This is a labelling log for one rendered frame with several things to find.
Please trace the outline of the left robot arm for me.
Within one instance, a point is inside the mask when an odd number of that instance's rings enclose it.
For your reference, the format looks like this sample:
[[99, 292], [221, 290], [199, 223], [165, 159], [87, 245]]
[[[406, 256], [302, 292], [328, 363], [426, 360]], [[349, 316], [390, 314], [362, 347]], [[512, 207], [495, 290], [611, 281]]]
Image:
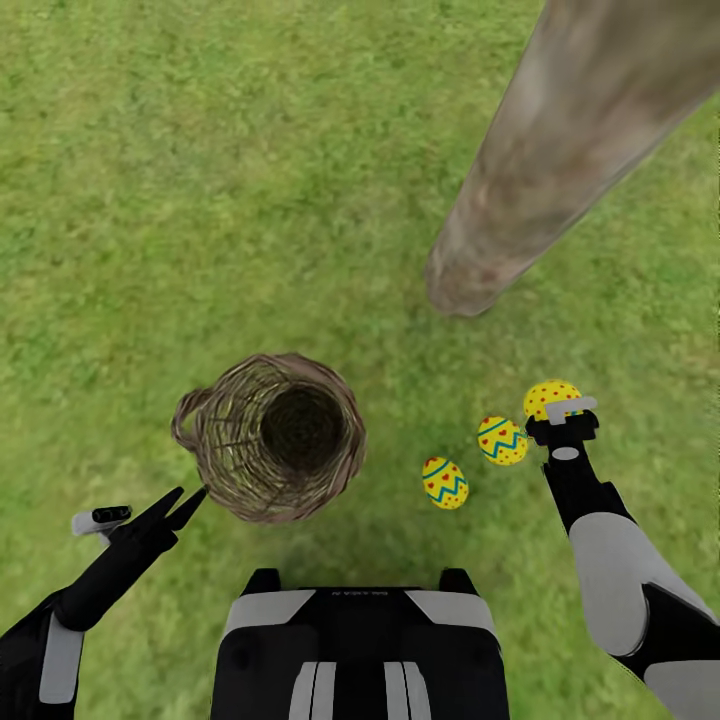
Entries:
[[122, 525], [132, 517], [126, 506], [89, 509], [71, 519], [73, 536], [98, 533], [109, 549], [0, 637], [0, 720], [73, 720], [85, 632], [178, 543], [175, 531], [186, 526], [209, 488], [164, 518], [185, 490], [174, 488], [128, 525]]

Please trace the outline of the easter egg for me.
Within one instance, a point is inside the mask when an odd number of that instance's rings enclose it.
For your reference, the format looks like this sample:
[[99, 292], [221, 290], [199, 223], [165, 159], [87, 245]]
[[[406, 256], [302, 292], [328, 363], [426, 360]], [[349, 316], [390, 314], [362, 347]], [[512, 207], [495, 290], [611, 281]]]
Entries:
[[524, 400], [524, 412], [535, 421], [548, 419], [545, 405], [552, 402], [564, 401], [583, 397], [583, 394], [565, 382], [550, 381], [540, 384], [530, 390]]
[[424, 464], [424, 487], [428, 496], [440, 508], [454, 509], [462, 505], [468, 495], [466, 476], [449, 460], [430, 458]]
[[490, 416], [478, 429], [478, 442], [487, 459], [499, 465], [511, 465], [526, 456], [528, 439], [512, 421]]

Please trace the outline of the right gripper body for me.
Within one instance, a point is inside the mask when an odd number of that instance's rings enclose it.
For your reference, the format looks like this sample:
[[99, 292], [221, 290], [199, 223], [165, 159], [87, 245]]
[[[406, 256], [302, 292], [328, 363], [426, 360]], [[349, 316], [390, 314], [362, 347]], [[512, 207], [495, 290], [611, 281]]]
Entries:
[[535, 421], [532, 419], [528, 422], [527, 428], [528, 436], [535, 437], [535, 443], [539, 446], [550, 446], [550, 440], [558, 434], [570, 434], [570, 436], [576, 436], [578, 440], [583, 441], [595, 439], [589, 415], [582, 413], [568, 414], [566, 424], [560, 425], [551, 425], [548, 420]]

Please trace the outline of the wicker basket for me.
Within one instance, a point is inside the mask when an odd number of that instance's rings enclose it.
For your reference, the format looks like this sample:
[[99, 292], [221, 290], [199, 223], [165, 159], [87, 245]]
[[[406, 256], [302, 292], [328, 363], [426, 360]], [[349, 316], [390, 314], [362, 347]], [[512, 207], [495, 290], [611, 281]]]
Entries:
[[[250, 371], [260, 366], [270, 368], [277, 378], [263, 380]], [[256, 389], [247, 392], [246, 382], [250, 381], [258, 386], [258, 390], [271, 392], [273, 397], [270, 402], [255, 399], [259, 394]], [[286, 388], [283, 389], [283, 386]], [[273, 407], [294, 396], [296, 398], [288, 401], [277, 414], [281, 438], [286, 438], [287, 430], [291, 427], [291, 410], [299, 408], [306, 397], [315, 401], [323, 398], [339, 420], [337, 442], [330, 456], [319, 464], [310, 462], [306, 457], [299, 457], [296, 463], [300, 467], [296, 467], [273, 450]], [[232, 402], [229, 404], [228, 401]], [[212, 414], [220, 412], [228, 404], [225, 416], [217, 418], [222, 430], [227, 430], [228, 440], [223, 441], [222, 432], [216, 429], [213, 432], [214, 442], [208, 432], [213, 422]], [[252, 413], [247, 418], [243, 408], [249, 405], [259, 408], [260, 417]], [[195, 409], [197, 412], [191, 435], [183, 423]], [[311, 426], [320, 438], [313, 450], [318, 453], [333, 436], [333, 421], [324, 409], [313, 417]], [[245, 424], [246, 418], [248, 420]], [[239, 428], [244, 426], [243, 434], [238, 434]], [[199, 476], [203, 486], [209, 488], [208, 495], [213, 502], [219, 507], [230, 509], [237, 519], [253, 525], [294, 525], [317, 516], [325, 505], [346, 491], [351, 479], [359, 478], [369, 446], [368, 429], [365, 429], [355, 396], [345, 383], [345, 378], [330, 365], [295, 352], [249, 355], [215, 379], [211, 387], [185, 393], [177, 404], [170, 430], [171, 437], [195, 455]], [[250, 477], [245, 482], [245, 489], [236, 484], [228, 466], [222, 464], [218, 455], [225, 449], [238, 453], [241, 446], [245, 449], [246, 460], [234, 464], [231, 470], [234, 473], [244, 470]], [[263, 464], [266, 462], [267, 466]], [[273, 477], [281, 481], [277, 490], [273, 487]], [[216, 482], [220, 480], [231, 492]], [[258, 488], [264, 488], [272, 495], [269, 500], [262, 500], [262, 508], [252, 506], [261, 501], [254, 496]], [[284, 511], [289, 504], [292, 508]]]

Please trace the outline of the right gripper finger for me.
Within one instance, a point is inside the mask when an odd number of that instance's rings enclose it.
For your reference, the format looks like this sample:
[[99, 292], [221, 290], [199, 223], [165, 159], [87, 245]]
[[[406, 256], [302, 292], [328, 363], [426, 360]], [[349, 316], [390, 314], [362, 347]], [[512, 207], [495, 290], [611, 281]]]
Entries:
[[586, 409], [582, 412], [582, 414], [589, 415], [589, 421], [591, 421], [591, 427], [593, 427], [593, 429], [599, 428], [599, 420], [597, 416], [593, 414], [593, 412], [591, 412], [589, 409]]

